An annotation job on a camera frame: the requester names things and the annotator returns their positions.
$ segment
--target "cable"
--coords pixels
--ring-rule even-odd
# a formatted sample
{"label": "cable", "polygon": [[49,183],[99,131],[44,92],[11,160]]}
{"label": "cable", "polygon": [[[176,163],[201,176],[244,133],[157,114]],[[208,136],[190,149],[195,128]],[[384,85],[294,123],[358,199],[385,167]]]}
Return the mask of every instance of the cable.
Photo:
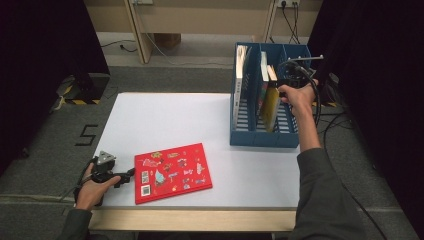
{"label": "cable", "polygon": [[62,108],[62,105],[65,103],[65,98],[63,96],[59,96],[60,100],[59,100],[59,104],[57,105],[57,107],[53,108],[53,111],[58,111]]}
{"label": "cable", "polygon": [[[290,41],[289,41],[289,43],[291,43],[291,41],[293,39],[293,36],[295,36],[295,34],[294,34],[294,31],[293,31],[293,28],[291,27],[291,24],[290,24],[289,20],[287,19],[286,13],[284,12],[284,9],[286,8],[286,4],[287,4],[286,1],[282,1],[281,2],[281,9],[283,10],[283,16],[286,19],[286,22],[289,25],[290,31],[292,33],[292,36],[291,36]],[[294,38],[294,41],[295,41],[296,44],[300,44],[299,39]]]}
{"label": "cable", "polygon": [[321,116],[321,97],[318,91],[317,84],[315,81],[311,78],[310,73],[302,66],[299,65],[296,61],[288,60],[285,62],[282,62],[278,64],[277,69],[279,69],[279,72],[288,72],[289,75],[298,75],[299,73],[308,80],[308,82],[311,84],[312,89],[314,90],[314,94],[316,96],[316,110],[315,110],[315,125],[318,126],[319,119]]}
{"label": "cable", "polygon": [[[330,129],[330,127],[333,125],[333,123],[336,121],[337,118],[339,118],[340,116],[344,115],[345,113],[340,113],[337,114],[333,120],[330,121],[330,123],[327,125],[326,129],[324,130],[324,139],[323,139],[323,145],[324,145],[324,150],[325,153],[327,154],[327,156],[330,156],[328,154],[328,149],[327,149],[327,143],[326,143],[326,138],[327,138],[327,132]],[[364,206],[362,206],[362,204],[358,201],[358,199],[356,199],[356,197],[352,194],[352,192],[346,187],[346,185],[340,180],[342,187],[346,190],[347,193],[349,193],[350,197],[353,199],[353,201],[356,202],[356,204],[359,206],[359,208],[361,208],[362,212],[365,213],[365,215],[367,215],[367,217],[371,220],[371,222],[374,224],[375,228],[378,230],[378,232],[380,233],[380,235],[383,237],[383,239],[387,239],[386,235],[384,234],[383,230],[381,230],[380,226],[378,226],[377,222],[374,220],[374,218],[368,213],[368,211],[364,208]]]}
{"label": "cable", "polygon": [[77,183],[71,188],[69,189],[65,194],[62,195],[62,197],[59,199],[59,202],[62,202],[62,200],[67,197],[72,191],[74,191],[75,189],[81,187],[81,182],[82,182],[82,178],[84,177],[85,171],[87,170],[88,166],[90,165],[90,163],[92,163],[93,161],[88,161],[87,164],[84,166]]}
{"label": "cable", "polygon": [[120,41],[108,43],[106,45],[101,45],[101,47],[107,47],[107,46],[110,46],[112,44],[116,44],[116,43],[120,43],[120,42],[135,42],[135,40],[120,40]]}
{"label": "cable", "polygon": [[[320,119],[320,121],[321,121],[321,122],[327,122],[327,123],[330,123],[330,121],[323,120],[323,119]],[[349,129],[349,130],[354,129],[353,127],[348,127],[348,126],[343,126],[343,125],[342,125],[342,123],[347,122],[347,121],[349,121],[349,119],[344,120],[344,121],[341,121],[341,122],[339,122],[339,123],[333,123],[333,125],[332,125],[330,128],[333,128],[333,127],[341,127],[341,128]]]}
{"label": "cable", "polygon": [[297,4],[297,2],[293,3],[293,10],[294,10],[294,33],[295,33],[295,38],[297,39],[297,43],[300,44],[299,41],[299,34],[297,33],[297,21],[299,20],[299,5]]}
{"label": "cable", "polygon": [[[17,202],[18,200],[28,199],[36,202],[57,202],[59,197],[57,196],[49,196],[49,195],[20,195],[20,194],[0,194],[0,202],[5,202],[6,200],[14,200],[13,202]],[[74,202],[73,198],[64,198],[63,202]]]}
{"label": "cable", "polygon": [[127,49],[127,48],[125,48],[125,47],[124,47],[124,45],[122,45],[122,44],[121,44],[121,45],[119,45],[119,47],[121,47],[121,49],[122,49],[122,50],[125,50],[125,51],[127,51],[127,52],[135,52],[135,51],[137,51],[137,48],[136,48],[136,49],[134,49],[134,50],[128,50],[128,49]]}
{"label": "cable", "polygon": [[[140,18],[139,18],[140,19],[140,22],[143,24],[143,22],[141,20],[141,14],[138,13],[136,6],[134,6],[134,10],[135,10],[136,15],[140,16]],[[176,65],[176,66],[180,66],[180,65],[222,65],[222,66],[232,66],[232,65],[234,65],[233,63],[231,63],[231,64],[230,63],[227,63],[226,64],[226,63],[216,63],[216,62],[209,62],[209,63],[193,63],[193,62],[175,63],[175,62],[172,62],[171,60],[169,60],[168,56],[160,50],[160,48],[156,45],[155,41],[153,41],[152,38],[150,38],[149,34],[148,33],[144,33],[144,34],[150,40],[150,42],[153,44],[153,46],[159,51],[159,53],[162,54],[162,56],[165,57],[166,61],[169,64],[171,64],[171,65]]]}

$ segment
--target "dark sleeve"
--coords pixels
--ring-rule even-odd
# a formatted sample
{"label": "dark sleeve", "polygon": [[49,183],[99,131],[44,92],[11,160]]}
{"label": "dark sleeve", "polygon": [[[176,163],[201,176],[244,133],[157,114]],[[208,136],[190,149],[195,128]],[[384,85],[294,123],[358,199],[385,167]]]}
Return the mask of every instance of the dark sleeve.
{"label": "dark sleeve", "polygon": [[62,233],[56,240],[84,240],[88,233],[92,213],[86,210],[72,209],[63,226]]}
{"label": "dark sleeve", "polygon": [[300,199],[290,239],[366,239],[356,205],[324,149],[304,151],[297,162]]}

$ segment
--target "book cover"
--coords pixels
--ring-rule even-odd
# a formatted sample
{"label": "book cover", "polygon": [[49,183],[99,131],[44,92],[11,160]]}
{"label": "book cover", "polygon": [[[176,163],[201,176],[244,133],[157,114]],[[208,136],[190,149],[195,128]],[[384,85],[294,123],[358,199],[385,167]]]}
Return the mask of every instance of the book cover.
{"label": "book cover", "polygon": [[[277,81],[272,66],[267,66],[270,81]],[[277,88],[268,88],[265,94],[265,100],[262,106],[261,117],[267,132],[275,131],[275,122],[277,120],[277,112],[281,103],[280,92]]]}
{"label": "book cover", "polygon": [[238,45],[236,51],[236,79],[235,79],[235,87],[234,87],[234,104],[233,104],[233,123],[234,126],[237,125],[238,113],[240,108],[240,97],[241,97],[241,89],[243,84],[243,77],[245,71],[245,63],[246,56],[249,47],[245,45]]}
{"label": "book cover", "polygon": [[267,56],[266,52],[261,52],[261,76],[262,78],[259,81],[259,93],[258,93],[258,103],[256,115],[260,115],[263,102],[265,100],[266,90],[268,89],[268,70],[267,70]]}
{"label": "book cover", "polygon": [[136,155],[135,203],[212,188],[202,143]]}

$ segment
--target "blue plastic bin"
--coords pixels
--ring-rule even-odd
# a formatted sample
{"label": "blue plastic bin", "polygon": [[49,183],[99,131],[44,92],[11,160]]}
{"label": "blue plastic bin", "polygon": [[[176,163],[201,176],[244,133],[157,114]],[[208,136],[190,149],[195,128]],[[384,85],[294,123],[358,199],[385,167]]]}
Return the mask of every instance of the blue plastic bin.
{"label": "blue plastic bin", "polygon": [[[311,57],[308,47],[306,45],[238,42],[235,46],[235,56],[239,45],[248,46],[250,52],[247,58],[247,70],[243,77],[237,124],[233,123],[236,80],[235,67],[233,70],[230,107],[230,145],[296,148],[299,145],[296,119],[291,114],[288,104],[280,104],[275,132],[267,132],[262,119],[256,115],[258,108],[257,96],[261,87],[261,51],[267,53],[268,65],[274,66],[280,78],[281,73],[278,71],[278,65],[287,61],[289,58]],[[306,64],[309,67],[310,61],[306,61]]]}

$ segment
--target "red book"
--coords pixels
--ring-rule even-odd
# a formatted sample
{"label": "red book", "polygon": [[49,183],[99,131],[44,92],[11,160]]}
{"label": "red book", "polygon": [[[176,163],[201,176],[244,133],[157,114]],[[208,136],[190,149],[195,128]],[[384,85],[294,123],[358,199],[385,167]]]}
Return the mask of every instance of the red book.
{"label": "red book", "polygon": [[212,188],[201,143],[136,155],[135,203]]}

